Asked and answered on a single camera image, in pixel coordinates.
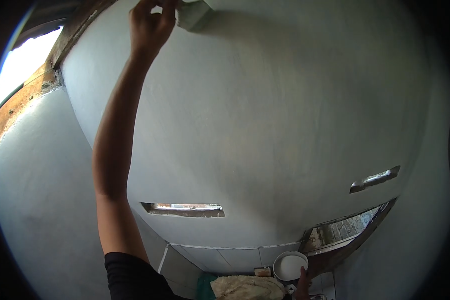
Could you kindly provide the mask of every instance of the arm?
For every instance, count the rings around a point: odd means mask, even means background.
[[[141,0],[129,13],[130,57],[108,99],[91,162],[103,253],[122,252],[148,263],[127,199],[127,180],[145,75],[175,26],[177,0],[165,1],[162,14],[150,13],[155,5],[154,0]]]

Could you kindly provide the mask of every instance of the hand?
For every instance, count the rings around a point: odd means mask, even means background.
[[[175,26],[175,8],[179,0],[140,0],[130,10],[131,55],[155,58],[162,46],[168,40]],[[150,13],[157,5],[162,6],[162,13]]]
[[[300,268],[300,279],[296,285],[295,299],[296,300],[310,300],[309,286],[311,279],[307,276],[305,268]]]

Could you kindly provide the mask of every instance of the wall slot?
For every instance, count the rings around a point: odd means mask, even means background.
[[[225,217],[220,204],[206,203],[144,203],[147,213],[154,215],[173,215],[181,217],[213,218]]]
[[[391,168],[390,170],[368,176],[361,181],[355,181],[352,183],[352,187],[350,188],[350,194],[363,191],[373,185],[384,183],[385,181],[393,179],[398,176],[398,171],[400,171],[399,165]]]

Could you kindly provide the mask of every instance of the white bucket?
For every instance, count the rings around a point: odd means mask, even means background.
[[[273,262],[273,275],[284,284],[293,284],[300,278],[300,268],[309,268],[309,260],[305,254],[297,251],[287,251],[278,255]]]

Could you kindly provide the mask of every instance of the forearm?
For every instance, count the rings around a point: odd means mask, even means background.
[[[111,198],[126,195],[138,103],[154,58],[154,55],[131,55],[108,99],[93,145],[96,193]]]

